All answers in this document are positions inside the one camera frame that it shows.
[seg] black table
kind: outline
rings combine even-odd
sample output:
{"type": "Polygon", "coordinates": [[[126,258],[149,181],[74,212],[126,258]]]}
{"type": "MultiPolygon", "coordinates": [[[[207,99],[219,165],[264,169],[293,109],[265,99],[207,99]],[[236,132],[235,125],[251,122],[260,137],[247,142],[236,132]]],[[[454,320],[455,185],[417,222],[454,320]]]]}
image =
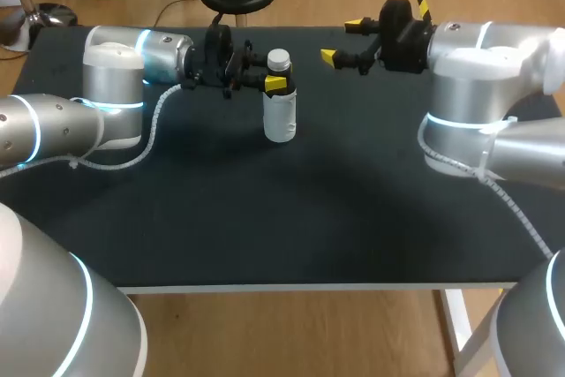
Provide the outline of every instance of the black table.
{"type": "MultiPolygon", "coordinates": [[[[14,93],[80,96],[88,30],[43,30],[14,93]]],[[[0,201],[126,288],[514,282],[544,259],[488,188],[425,165],[416,131],[429,104],[429,74],[378,66],[366,77],[335,72],[321,61],[320,48],[360,51],[369,42],[341,28],[233,33],[258,51],[290,52],[298,86],[292,142],[279,146],[264,137],[260,93],[243,90],[225,101],[220,91],[199,87],[165,103],[156,145],[142,164],[103,172],[52,163],[0,180],[0,201]]],[[[93,161],[138,154],[166,88],[145,87],[139,146],[96,153],[93,161]]],[[[540,96],[514,114],[529,119],[559,111],[540,96]]],[[[548,245],[560,248],[565,196],[503,186],[548,245]]]]}

